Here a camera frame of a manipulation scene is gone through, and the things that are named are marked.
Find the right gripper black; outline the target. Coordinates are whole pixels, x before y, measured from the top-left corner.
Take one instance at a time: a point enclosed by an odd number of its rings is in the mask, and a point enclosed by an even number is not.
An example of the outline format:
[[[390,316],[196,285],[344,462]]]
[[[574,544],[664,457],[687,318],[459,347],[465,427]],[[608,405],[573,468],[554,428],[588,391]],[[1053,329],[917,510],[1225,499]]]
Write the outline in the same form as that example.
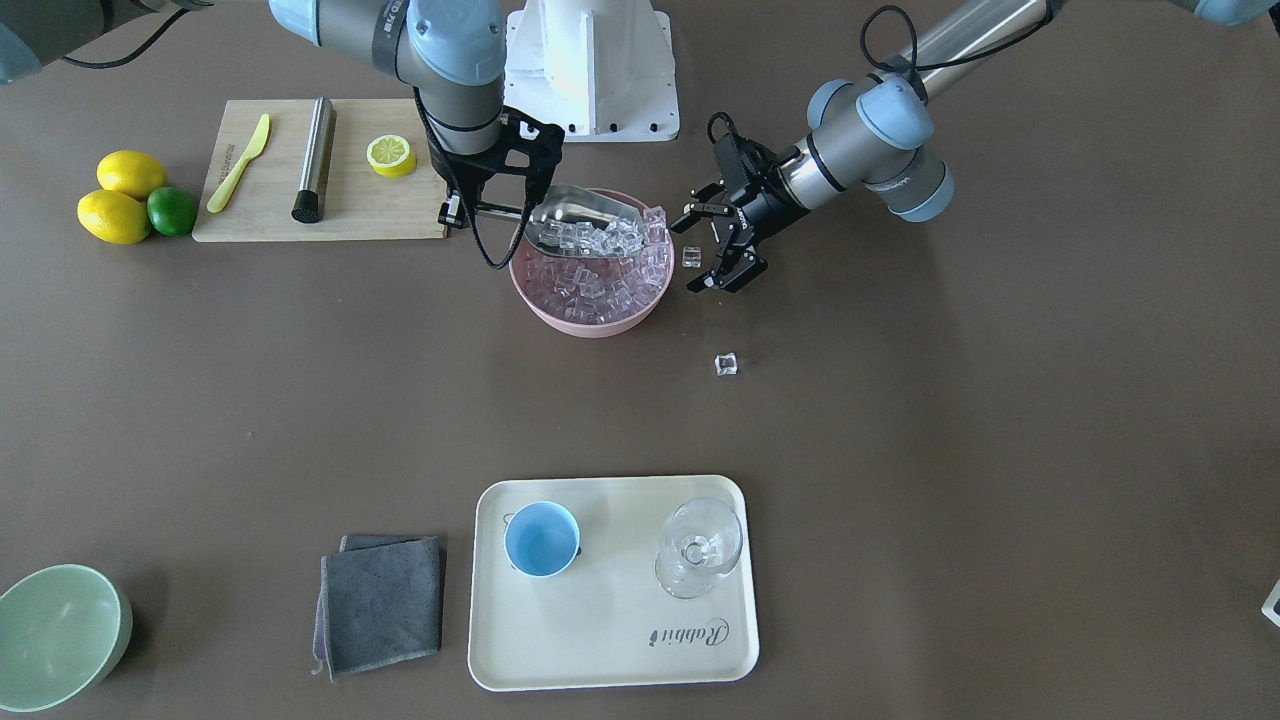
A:
[[[461,128],[430,118],[430,159],[445,182],[440,217],[495,213],[527,217],[540,205],[552,186],[562,159],[564,129],[541,123],[529,114],[503,106],[485,126]],[[494,176],[524,179],[524,205],[508,208],[483,201],[485,183]]]

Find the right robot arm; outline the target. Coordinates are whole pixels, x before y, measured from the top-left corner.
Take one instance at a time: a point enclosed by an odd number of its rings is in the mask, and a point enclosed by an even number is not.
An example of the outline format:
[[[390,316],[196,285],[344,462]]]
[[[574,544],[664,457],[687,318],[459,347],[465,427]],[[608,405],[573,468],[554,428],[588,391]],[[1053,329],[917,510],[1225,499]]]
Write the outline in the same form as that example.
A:
[[[275,22],[413,88],[430,160],[445,181],[442,222],[467,225],[494,176],[524,179],[529,218],[553,182],[564,132],[504,102],[506,26],[494,1],[273,1]],[[5,1],[1,74],[32,76],[125,23],[206,1]]]

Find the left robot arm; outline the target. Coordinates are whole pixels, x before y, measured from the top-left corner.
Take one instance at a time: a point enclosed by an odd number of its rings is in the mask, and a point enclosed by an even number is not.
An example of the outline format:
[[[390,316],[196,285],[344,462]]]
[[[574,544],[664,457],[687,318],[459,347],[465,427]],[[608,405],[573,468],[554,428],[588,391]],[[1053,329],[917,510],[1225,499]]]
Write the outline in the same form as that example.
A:
[[[716,241],[710,266],[687,290],[735,293],[768,264],[760,245],[860,184],[896,217],[923,223],[951,202],[955,177],[928,149],[933,99],[993,55],[1048,27],[1060,1],[966,1],[919,31],[895,4],[863,22],[860,79],[831,79],[806,105],[808,132],[773,151],[742,135],[726,111],[707,122],[716,178],[694,188],[669,229],[707,222]]]

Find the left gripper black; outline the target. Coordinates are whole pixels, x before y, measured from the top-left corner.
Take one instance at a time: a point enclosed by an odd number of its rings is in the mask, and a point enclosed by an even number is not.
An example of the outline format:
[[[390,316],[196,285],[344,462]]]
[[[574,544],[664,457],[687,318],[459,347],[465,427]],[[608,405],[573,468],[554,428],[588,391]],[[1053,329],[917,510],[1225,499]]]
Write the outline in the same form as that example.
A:
[[[717,242],[716,260],[686,283],[686,290],[736,293],[768,268],[756,243],[799,222],[806,209],[783,182],[783,159],[767,146],[740,135],[722,135],[712,146],[717,178],[690,191],[691,201],[669,229],[682,234],[708,220]]]

